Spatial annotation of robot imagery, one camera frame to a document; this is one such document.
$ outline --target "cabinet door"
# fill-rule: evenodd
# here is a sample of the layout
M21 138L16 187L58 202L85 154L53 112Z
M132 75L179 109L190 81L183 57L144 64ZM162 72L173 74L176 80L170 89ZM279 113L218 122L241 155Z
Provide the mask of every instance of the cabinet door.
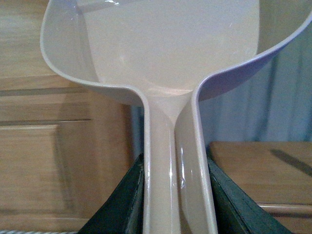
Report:
M75 231L103 204L90 125L0 127L0 229Z

